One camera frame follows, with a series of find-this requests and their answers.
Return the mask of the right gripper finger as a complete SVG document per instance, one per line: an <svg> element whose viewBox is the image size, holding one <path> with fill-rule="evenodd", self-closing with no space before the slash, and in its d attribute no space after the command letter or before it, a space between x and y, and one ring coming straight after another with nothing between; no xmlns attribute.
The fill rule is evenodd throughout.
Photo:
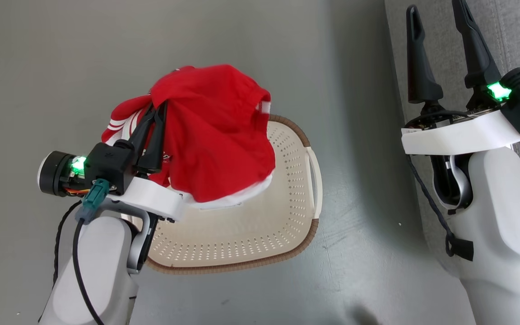
<svg viewBox="0 0 520 325"><path fill-rule="evenodd" d="M425 29L415 5L407 8L406 28L408 102L437 102L443 97L442 87L436 82L427 57Z"/></svg>
<svg viewBox="0 0 520 325"><path fill-rule="evenodd" d="M455 25L462 36L467 75L466 88L499 82L500 71L465 0L452 0Z"/></svg>

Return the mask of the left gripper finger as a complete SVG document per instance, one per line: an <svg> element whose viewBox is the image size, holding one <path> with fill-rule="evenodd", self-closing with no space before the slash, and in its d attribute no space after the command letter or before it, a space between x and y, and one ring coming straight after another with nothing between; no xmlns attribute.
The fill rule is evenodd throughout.
<svg viewBox="0 0 520 325"><path fill-rule="evenodd" d="M155 120L156 109L149 105L140 116L140 111L124 123L121 136L114 141L115 146L123 148L134 147L136 152L143 152L150 128Z"/></svg>
<svg viewBox="0 0 520 325"><path fill-rule="evenodd" d="M147 148L138 162L138 169L142 173L155 174L162 170L167 109L168 102L164 101L153 113L150 140L147 141Z"/></svg>

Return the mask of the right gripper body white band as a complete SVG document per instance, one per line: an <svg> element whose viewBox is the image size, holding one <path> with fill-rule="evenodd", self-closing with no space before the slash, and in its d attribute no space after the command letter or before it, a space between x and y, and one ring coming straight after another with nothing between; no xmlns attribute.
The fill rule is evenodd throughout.
<svg viewBox="0 0 520 325"><path fill-rule="evenodd" d="M499 109L444 127L430 130L402 128L401 132L402 146L410 155L457 156L520 142L520 133Z"/></svg>

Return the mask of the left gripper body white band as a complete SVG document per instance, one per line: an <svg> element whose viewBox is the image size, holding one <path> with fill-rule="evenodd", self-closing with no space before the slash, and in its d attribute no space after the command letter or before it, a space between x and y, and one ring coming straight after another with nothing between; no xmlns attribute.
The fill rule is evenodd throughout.
<svg viewBox="0 0 520 325"><path fill-rule="evenodd" d="M84 199L92 185L85 179L85 156L53 151L39 165L37 185L42 193L57 197ZM122 215L134 215L147 221L151 217L179 221L185 204L182 196L152 181L134 177L124 193L118 193L114 185L99 205L99 210Z"/></svg>

